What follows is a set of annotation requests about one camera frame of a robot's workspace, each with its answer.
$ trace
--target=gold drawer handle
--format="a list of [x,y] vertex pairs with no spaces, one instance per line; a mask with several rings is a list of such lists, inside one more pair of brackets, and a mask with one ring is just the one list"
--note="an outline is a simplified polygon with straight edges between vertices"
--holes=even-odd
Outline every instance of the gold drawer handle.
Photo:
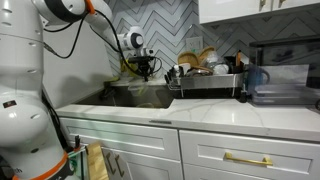
[[251,164],[258,164],[258,165],[266,165],[266,166],[273,166],[272,160],[270,158],[263,158],[262,162],[260,161],[254,161],[254,160],[246,160],[246,159],[239,159],[232,157],[232,154],[229,152],[226,152],[224,155],[226,159],[232,160],[232,161],[239,161],[239,162],[246,162]]

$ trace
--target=dish drying rack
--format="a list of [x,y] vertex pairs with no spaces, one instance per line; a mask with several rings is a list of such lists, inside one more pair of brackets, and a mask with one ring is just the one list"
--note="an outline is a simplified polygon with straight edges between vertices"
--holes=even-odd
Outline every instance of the dish drying rack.
[[225,95],[230,97],[236,97],[241,94],[244,73],[197,77],[167,76],[165,78],[168,88],[175,94],[178,93],[181,98],[193,98],[186,97],[186,92],[193,92],[192,94],[196,94],[196,91],[198,91],[199,93],[202,93],[200,90],[205,90],[206,93],[215,93],[214,90],[219,90],[219,93],[225,93]]

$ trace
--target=cabinet door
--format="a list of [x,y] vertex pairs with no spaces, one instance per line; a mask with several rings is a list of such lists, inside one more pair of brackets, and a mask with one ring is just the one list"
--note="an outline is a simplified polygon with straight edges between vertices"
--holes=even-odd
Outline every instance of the cabinet door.
[[320,0],[274,0],[273,10],[289,9],[320,3]]
[[184,165],[185,180],[268,180],[255,176],[204,168],[200,166]]
[[111,151],[110,149],[102,148],[102,153],[104,156],[104,162],[106,163],[109,180],[122,180],[117,169],[117,164],[115,161],[115,155],[113,151]]
[[273,0],[199,0],[200,24],[270,12]]
[[277,180],[319,180],[320,144],[180,131],[183,162]]
[[81,142],[101,142],[102,147],[180,160],[178,131],[88,119],[60,118],[69,141],[79,135]]
[[113,150],[123,180],[182,180],[180,161]]

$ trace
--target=black cable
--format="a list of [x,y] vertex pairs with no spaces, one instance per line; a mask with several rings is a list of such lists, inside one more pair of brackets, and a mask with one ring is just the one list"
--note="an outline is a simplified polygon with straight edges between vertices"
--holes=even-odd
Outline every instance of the black cable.
[[50,114],[50,117],[51,117],[51,120],[52,120],[52,123],[53,123],[53,126],[56,130],[56,133],[57,133],[57,136],[58,136],[58,139],[60,141],[60,144],[61,146],[66,150],[69,148],[69,145],[67,143],[67,140],[66,138],[64,137],[61,129],[60,129],[60,126],[61,126],[61,123],[60,123],[60,118],[57,114],[57,112],[54,110],[54,108],[51,106],[47,96],[45,95],[44,91],[42,91],[42,102],[43,104],[48,108],[48,112]]
[[156,59],[160,61],[160,67],[159,67],[159,69],[157,69],[153,73],[159,72],[162,69],[162,60],[160,58],[158,58],[158,57],[156,57]]
[[77,31],[76,38],[75,38],[75,40],[74,40],[74,42],[73,42],[73,45],[72,45],[72,49],[71,49],[70,53],[69,53],[67,56],[61,56],[61,55],[59,55],[58,53],[56,53],[56,52],[55,52],[48,44],[46,44],[46,43],[44,43],[44,47],[45,47],[49,52],[51,52],[52,54],[58,56],[58,57],[61,58],[61,59],[68,59],[68,58],[73,54],[73,52],[74,52],[74,49],[75,49],[76,44],[77,44],[77,42],[78,42],[79,34],[80,34],[80,32],[81,32],[81,28],[82,28],[83,21],[84,21],[84,19],[87,17],[88,14],[89,14],[89,13],[85,14],[85,16],[81,19],[81,22],[80,22],[80,25],[79,25],[79,28],[78,28],[78,31]]
[[81,180],[84,180],[84,167],[83,167],[83,152],[80,153],[80,159],[81,159],[81,165],[80,165],[80,168],[81,168]]
[[100,36],[100,34],[98,34],[91,26],[90,26],[90,28],[97,36],[99,36],[102,40],[104,40],[104,42],[108,43],[112,50],[114,50],[115,52],[119,52],[118,49],[116,49],[110,42],[108,42],[102,36]]
[[63,30],[66,30],[68,29],[70,26],[72,26],[73,23],[70,23],[68,24],[67,26],[61,28],[61,29],[57,29],[57,30],[49,30],[49,29],[44,29],[44,31],[46,32],[50,32],[50,33],[57,33],[57,32],[60,32],[60,31],[63,31]]
[[144,77],[145,75],[144,75],[143,73],[133,70],[133,69],[129,66],[129,64],[127,63],[126,58],[124,57],[123,51],[122,51],[121,46],[120,46],[120,42],[119,42],[119,38],[118,38],[118,36],[117,36],[117,32],[116,32],[114,26],[112,25],[111,21],[109,20],[109,18],[108,18],[106,15],[104,15],[102,12],[100,12],[99,10],[95,10],[95,11],[98,12],[102,17],[104,17],[104,18],[108,21],[108,23],[109,23],[109,25],[110,25],[110,27],[111,27],[111,29],[112,29],[112,32],[113,32],[113,34],[114,34],[114,36],[115,36],[115,38],[116,38],[116,42],[117,42],[117,46],[118,46],[118,49],[119,49],[119,53],[120,53],[120,56],[121,56],[124,64],[125,64],[125,65],[127,66],[127,68],[128,68],[131,72],[133,72],[134,74],[136,74],[136,75],[138,75],[138,76]]
[[153,74],[154,72],[154,68],[156,67],[156,62],[158,61],[158,59],[154,59],[153,60],[153,66],[150,66],[150,74]]

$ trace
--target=dish rack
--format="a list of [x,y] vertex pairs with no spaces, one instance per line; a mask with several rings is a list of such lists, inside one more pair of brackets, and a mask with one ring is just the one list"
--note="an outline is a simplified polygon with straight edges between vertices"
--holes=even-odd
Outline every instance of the dish rack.
[[223,98],[240,96],[244,73],[197,77],[172,77],[167,85],[175,98]]

